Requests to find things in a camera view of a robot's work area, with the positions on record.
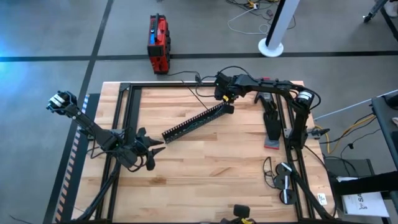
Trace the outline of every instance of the robotic arm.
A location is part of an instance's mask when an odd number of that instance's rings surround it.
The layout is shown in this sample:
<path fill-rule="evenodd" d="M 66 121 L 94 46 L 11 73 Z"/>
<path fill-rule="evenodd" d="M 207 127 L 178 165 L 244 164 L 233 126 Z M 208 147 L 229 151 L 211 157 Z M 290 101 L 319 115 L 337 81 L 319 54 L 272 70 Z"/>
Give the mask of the robotic arm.
<path fill-rule="evenodd" d="M 99 127 L 94 121 L 89 119 L 87 115 L 82 113 L 76 104 L 77 100 L 75 95 L 69 91 L 58 91 L 58 93 L 49 100 L 47 109 L 52 113 L 56 112 L 59 115 L 65 115 L 74 120 L 80 125 L 82 129 L 80 132 L 85 135 L 92 135 L 104 152 L 112 153 L 112 155 L 128 169 L 132 166 L 136 167 L 134 170 L 130 170 L 131 172 L 139 170 L 142 166 L 146 166 L 147 170 L 154 169 L 154 156 L 165 149 L 165 147 L 153 149 L 151 151 L 148 148 L 163 144 L 163 142 L 145 136 L 145 128 L 140 128 L 134 142 L 128 144 L 124 142 L 117 133 Z M 138 158 L 141 159 L 141 164 L 136 165 Z"/>
<path fill-rule="evenodd" d="M 293 108 L 295 112 L 295 122 L 292 125 L 292 131 L 287 138 L 287 147 L 289 149 L 302 150 L 307 140 L 307 119 L 310 114 L 312 101 L 317 95 L 313 91 L 301 85 L 295 85 L 289 81 L 278 80 L 260 80 L 254 79 L 250 75 L 235 75 L 228 77 L 221 72 L 216 75 L 215 81 L 215 98 L 228 103 L 234 103 L 239 97 L 244 97 L 250 91 L 268 92 L 282 95 L 287 104 Z M 290 94 L 296 91 L 295 98 Z M 301 179 L 294 163 L 289 163 L 292 168 L 291 177 L 296 180 L 305 196 L 309 198 L 314 209 L 318 212 L 322 219 L 334 219 L 318 202 L 311 193 L 309 186 Z"/>

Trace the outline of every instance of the white paper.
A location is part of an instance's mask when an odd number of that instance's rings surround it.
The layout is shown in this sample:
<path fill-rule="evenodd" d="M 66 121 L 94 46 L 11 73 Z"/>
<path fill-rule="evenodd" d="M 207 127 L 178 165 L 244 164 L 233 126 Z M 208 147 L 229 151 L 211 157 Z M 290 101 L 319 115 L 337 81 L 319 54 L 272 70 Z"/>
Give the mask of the white paper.
<path fill-rule="evenodd" d="M 338 177 L 337 180 L 355 180 L 356 177 Z M 369 215 L 377 217 L 389 217 L 386 205 L 380 192 L 343 195 L 343 206 L 347 215 Z"/>

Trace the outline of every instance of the wooden table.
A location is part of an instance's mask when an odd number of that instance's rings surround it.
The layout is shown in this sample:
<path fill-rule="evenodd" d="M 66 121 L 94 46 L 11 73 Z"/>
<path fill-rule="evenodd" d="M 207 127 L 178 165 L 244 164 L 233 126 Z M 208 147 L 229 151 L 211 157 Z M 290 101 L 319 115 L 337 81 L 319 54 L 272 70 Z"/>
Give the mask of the wooden table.
<path fill-rule="evenodd" d="M 200 88 L 200 93 L 212 95 L 213 90 Z M 103 84 L 95 122 L 104 129 L 111 129 L 118 91 L 118 82 Z M 263 108 L 260 103 L 253 103 L 254 95 L 252 92 L 236 100 L 234 114 L 223 115 L 165 145 L 167 148 L 155 158 L 153 171 L 143 168 L 131 173 L 122 167 L 113 221 L 219 222 L 224 217 L 234 218 L 233 205 L 237 203 L 250 206 L 251 218 L 257 222 L 297 221 L 294 206 L 282 204 L 280 190 L 264 182 L 264 159 L 271 157 L 274 170 L 278 163 L 286 161 L 286 155 L 282 138 L 279 150 L 264 148 Z M 208 108 L 220 103 L 211 97 L 202 101 Z M 123 106 L 118 128 L 123 121 Z M 187 88 L 143 88 L 138 128 L 145 127 L 148 136 L 162 141 L 162 132 L 204 110 Z M 290 126 L 287 112 L 285 116 Z M 310 116 L 308 127 L 313 126 Z M 306 145 L 322 158 L 318 141 L 308 139 Z M 324 168 L 308 150 L 303 150 L 303 156 L 311 191 L 315 196 L 326 195 L 325 208 L 332 213 L 334 201 Z M 98 193 L 104 161 L 105 155 L 96 159 L 86 156 L 73 218 L 81 215 L 80 210 Z M 108 209 L 109 195 L 110 190 L 104 211 Z M 307 217 L 302 192 L 300 197 Z"/>

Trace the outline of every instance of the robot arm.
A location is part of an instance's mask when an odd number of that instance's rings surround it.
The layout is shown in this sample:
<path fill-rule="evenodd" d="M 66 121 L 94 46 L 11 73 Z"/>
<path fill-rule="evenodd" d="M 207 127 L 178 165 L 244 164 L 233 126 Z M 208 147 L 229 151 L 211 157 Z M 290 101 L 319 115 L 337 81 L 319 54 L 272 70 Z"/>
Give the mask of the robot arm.
<path fill-rule="evenodd" d="M 222 73 L 216 76 L 215 98 L 233 103 L 238 96 L 244 97 L 250 91 L 268 92 L 282 95 L 287 104 L 296 113 L 295 123 L 288 137 L 289 147 L 302 149 L 307 140 L 307 119 L 315 94 L 304 86 L 295 85 L 289 81 L 256 80 L 249 75 L 228 77 Z M 297 91 L 293 98 L 290 92 Z"/>
<path fill-rule="evenodd" d="M 76 105 L 76 96 L 69 91 L 58 91 L 58 93 L 49 100 L 47 109 L 52 113 L 56 112 L 59 115 L 65 115 L 74 120 L 84 130 L 81 133 L 92 135 L 101 149 L 112 153 L 124 167 L 136 167 L 136 169 L 131 170 L 132 172 L 137 171 L 142 166 L 146 166 L 147 170 L 153 170 L 155 167 L 154 156 L 165 149 L 165 147 L 162 147 L 151 151 L 148 150 L 151 146 L 163 144 L 163 142 L 145 136 L 145 128 L 140 128 L 138 130 L 133 143 L 126 144 L 120 135 L 110 130 L 102 129 L 87 117 L 87 115 L 82 113 Z M 136 165 L 138 158 L 141 159 L 140 165 Z"/>

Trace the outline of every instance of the gray floor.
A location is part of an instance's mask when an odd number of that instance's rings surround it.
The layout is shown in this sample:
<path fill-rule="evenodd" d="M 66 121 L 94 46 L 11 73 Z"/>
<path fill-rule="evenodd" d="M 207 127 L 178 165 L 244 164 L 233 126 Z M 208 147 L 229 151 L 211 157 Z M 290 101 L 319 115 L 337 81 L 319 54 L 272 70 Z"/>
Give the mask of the gray floor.
<path fill-rule="evenodd" d="M 0 57 L 90 55 L 107 0 L 0 1 Z M 286 52 L 343 52 L 398 50 L 380 14 L 362 23 L 372 0 L 301 0 L 296 27 L 284 37 Z M 148 18 L 165 14 L 170 24 L 172 53 L 257 52 L 262 35 L 243 35 L 228 29 L 226 21 L 243 11 L 224 0 L 115 0 L 99 55 L 146 54 Z M 265 23 L 246 14 L 232 23 L 235 29 L 256 32 Z M 197 70 L 214 75 L 228 65 L 240 65 L 255 77 L 303 80 L 322 96 L 315 117 L 394 90 L 398 83 L 398 56 L 302 57 L 172 60 L 171 73 Z M 42 223 L 70 120 L 45 110 L 57 90 L 78 94 L 88 62 L 0 62 L 0 220 L 18 223 L 13 215 Z M 231 70 L 229 75 L 238 73 Z M 148 60 L 96 62 L 88 93 L 98 93 L 105 81 L 192 80 L 191 75 L 155 76 Z M 331 129 L 331 138 L 359 117 L 367 105 L 319 120 Z M 378 128 L 348 136 L 342 146 Z M 376 173 L 395 170 L 380 132 L 358 141 L 345 158 L 372 161 Z M 345 217 L 377 223 L 369 217 Z"/>

